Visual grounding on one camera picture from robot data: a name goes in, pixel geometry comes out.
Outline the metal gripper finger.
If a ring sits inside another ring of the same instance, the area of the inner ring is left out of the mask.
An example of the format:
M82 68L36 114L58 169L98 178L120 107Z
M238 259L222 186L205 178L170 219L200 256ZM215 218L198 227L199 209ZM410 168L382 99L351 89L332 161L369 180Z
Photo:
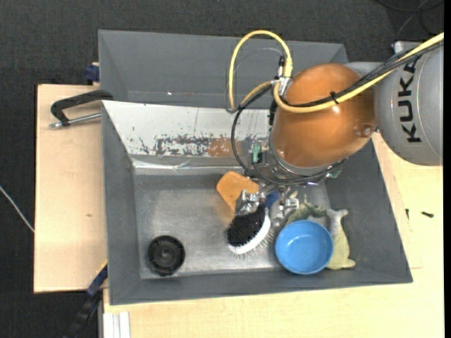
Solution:
M264 205L259 193L242 190L235 202L235 217L248 218L264 216Z
M298 195L297 190L287 190L280 193L277 203L277 219L279 222L286 222L288 217L299 208Z

